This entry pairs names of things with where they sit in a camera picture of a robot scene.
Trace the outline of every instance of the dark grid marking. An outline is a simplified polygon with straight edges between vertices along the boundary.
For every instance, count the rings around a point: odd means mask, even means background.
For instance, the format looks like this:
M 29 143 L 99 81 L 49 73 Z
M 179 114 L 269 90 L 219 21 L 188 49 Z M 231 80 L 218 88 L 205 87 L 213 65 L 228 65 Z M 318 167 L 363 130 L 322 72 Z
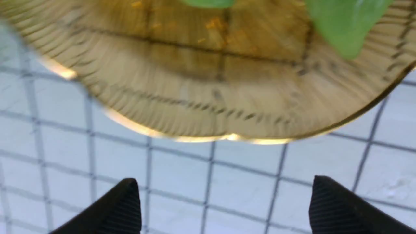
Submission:
M 313 40 L 314 33 L 315 33 L 315 28 L 313 26 L 313 23 L 310 22 L 309 23 L 309 30 L 308 30 L 307 35 L 306 35 L 305 50 L 302 54 L 302 63 L 304 63 L 305 60 L 307 60 L 308 57 L 309 57 L 309 51 L 310 51 L 310 48 L 311 48 L 311 45 L 312 45 L 312 40 Z
M 149 233 L 149 219 L 150 219 L 150 187 L 151 187 L 151 176 L 152 176 L 152 138 L 147 137 L 147 166 L 146 166 L 146 202 L 144 204 L 145 213 L 144 213 L 144 226 L 147 228 L 144 229 L 144 233 Z
M 212 171 L 214 168 L 214 156 L 215 156 L 215 150 L 216 150 L 216 144 L 217 142 L 211 143 L 211 149 L 210 149 L 210 156 L 209 156 L 209 166 L 208 166 L 208 175 L 207 175 L 207 184 L 205 187 L 205 198 L 204 198 L 204 210 L 202 213 L 202 223 L 201 223 L 201 234 L 205 234 L 205 226 L 207 222 L 207 213 L 208 213 L 208 201 L 210 197 L 211 192 L 211 184 L 212 184 Z
M 223 17 L 224 17 L 224 24 L 225 24 L 225 32 L 223 35 L 223 48 L 221 49 L 221 56 L 220 61 L 218 64 L 218 80 L 224 82 L 224 69 L 225 69 L 225 58 L 226 58 L 226 50 L 228 46 L 227 37 L 230 34 L 230 21 L 231 21 L 231 11 L 229 9 L 223 10 Z
M 409 86 L 413 86 L 413 87 L 416 87 L 416 82 L 414 82 L 414 81 L 408 81 L 408 80 L 404 80 L 404 81 L 402 81 L 402 83 L 401 83 L 402 85 L 409 85 Z
M 146 9 L 146 32 L 147 32 L 147 37 L 145 38 L 146 41 L 148 41 L 149 43 L 149 53 L 150 50 L 152 48 L 152 44 L 153 42 L 150 40 L 150 36 L 151 36 L 151 30 L 150 30 L 150 21 L 152 19 L 153 16 L 153 2 L 150 1 L 147 5 L 147 9 Z M 148 234 L 149 233 L 149 219 L 150 219 L 150 187 L 151 187 L 151 180 L 152 180 L 152 138 L 151 137 L 147 137 L 146 138 L 146 154 L 147 154 L 147 159 L 146 159 L 146 202 L 144 204 L 145 207 L 145 213 L 143 215 L 144 218 L 144 223 L 142 223 L 143 225 L 143 229 L 144 229 L 144 234 Z
M 291 60 L 285 60 L 285 59 L 273 59 L 273 58 L 268 58 L 268 57 L 258 57 L 258 56 L 252 56 L 252 55 L 249 55 L 249 54 L 239 54 L 239 53 L 229 52 L 229 51 L 225 51 L 225 50 L 222 52 L 222 50 L 214 50 L 214 49 L 208 49 L 208 48 L 203 48 L 203 47 L 196 47 L 196 46 L 192 46 L 192 45 L 185 45 L 185 44 L 178 43 L 178 42 L 169 42 L 169 41 L 164 41 L 164 40 L 153 39 L 153 38 L 150 38 L 149 36 L 148 37 L 141 37 L 141 36 L 137 36 L 137 35 L 124 35 L 124 34 L 117 33 L 117 32 L 112 32 L 112 31 L 109 31 L 109 30 L 97 29 L 97 28 L 93 28 L 93 27 L 86 27 L 84 25 L 80 25 L 79 27 L 81 27 L 82 30 L 89 31 L 90 33 L 97 33 L 97 34 L 101 34 L 101 35 L 108 35 L 108 36 L 114 36 L 114 37 L 130 38 L 130 39 L 133 39 L 133 40 L 137 40 L 137 41 L 141 41 L 141 42 L 148 42 L 148 43 L 151 43 L 151 44 L 172 46 L 172 47 L 176 47 L 178 49 L 189 49 L 189 50 L 196 51 L 196 52 L 224 54 L 224 55 L 231 56 L 231 57 L 243 58 L 243 59 L 253 60 L 253 61 L 257 61 L 257 62 L 271 62 L 271 63 L 278 63 L 278 64 L 283 64 L 283 65 L 297 65 L 298 64 L 297 61 L 291 61 Z
M 87 121 L 88 134 L 88 157 L 89 157 L 89 176 L 90 176 L 90 192 L 91 203 L 97 199 L 97 177 L 95 175 L 95 145 L 94 145 L 94 126 L 92 120 L 92 98 L 88 95 L 85 98 L 85 118 Z
M 361 158 L 361 162 L 360 162 L 359 167 L 358 167 L 357 174 L 355 176 L 354 185 L 352 187 L 352 191 L 354 193 L 357 191 L 357 187 L 358 187 L 359 181 L 361 179 L 361 176 L 362 176 L 362 173 L 363 173 L 363 170 L 364 170 L 364 166 L 365 166 L 365 163 L 367 161 L 367 158 L 368 158 L 368 155 L 369 155 L 369 152 L 370 152 L 370 148 L 373 144 L 374 136 L 376 135 L 377 127 L 379 125 L 381 116 L 382 116 L 383 111 L 384 111 L 384 109 L 387 105 L 388 100 L 389 100 L 389 97 L 387 97 L 386 99 L 384 99 L 381 102 L 380 109 L 377 111 L 376 117 L 375 117 L 374 122 L 373 122 L 373 126 L 371 127 L 370 138 L 369 138 L 369 140 L 367 142 L 367 145 L 365 147 L 363 156 Z
M 3 174 L 3 164 L 0 160 L 0 203 L 3 207 L 4 212 L 4 221 L 6 222 L 6 232 L 11 233 L 12 232 L 12 222 L 11 222 L 11 210 L 9 206 L 9 199 L 7 195 L 7 189 L 4 186 L 4 174 Z
M 282 171 L 283 171 L 283 167 L 284 167 L 285 159 L 287 155 L 287 147 L 288 147 L 288 144 L 285 144 L 280 154 L 280 164 L 276 173 L 275 187 L 273 189 L 273 195 L 272 195 L 272 200 L 270 202 L 269 213 L 267 214 L 266 227 L 264 229 L 264 234 L 269 233 L 270 221 L 272 219 L 273 210 L 275 208 L 275 201 L 277 198 L 277 193 L 279 191 L 278 189 L 279 189 L 280 177 L 282 176 Z
M 32 114 L 32 127 L 34 130 L 35 136 L 35 144 L 36 144 L 36 151 L 37 157 L 39 159 L 39 167 L 41 173 L 41 180 L 42 180 L 42 190 L 45 202 L 45 209 L 46 209 L 46 218 L 47 218 L 47 226 L 49 232 L 53 231 L 53 216 L 52 216 L 52 209 L 51 209 L 51 201 L 50 201 L 50 194 L 49 194 L 49 184 L 47 178 L 47 171 L 46 171 L 46 164 L 45 164 L 45 152 L 43 149 L 43 138 L 42 138 L 42 131 L 39 122 L 39 109 L 37 106 L 37 96 L 35 94 L 35 85 L 34 79 L 32 74 L 27 73 L 30 71 L 30 60 L 28 53 L 28 48 L 24 47 L 24 52 L 21 54 L 21 57 L 24 57 L 22 62 L 22 74 L 21 79 L 25 83 L 25 91 L 26 91 L 26 98 L 29 104 L 30 113 Z

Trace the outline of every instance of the green plant tissue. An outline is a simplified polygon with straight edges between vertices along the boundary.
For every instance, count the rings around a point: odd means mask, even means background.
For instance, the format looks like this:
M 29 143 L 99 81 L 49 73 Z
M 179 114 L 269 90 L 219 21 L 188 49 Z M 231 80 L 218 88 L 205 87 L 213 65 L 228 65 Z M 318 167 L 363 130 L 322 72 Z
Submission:
M 235 0 L 182 0 L 189 6 L 200 8 L 229 8 Z
M 356 58 L 366 35 L 393 0 L 305 0 L 323 38 L 345 59 Z

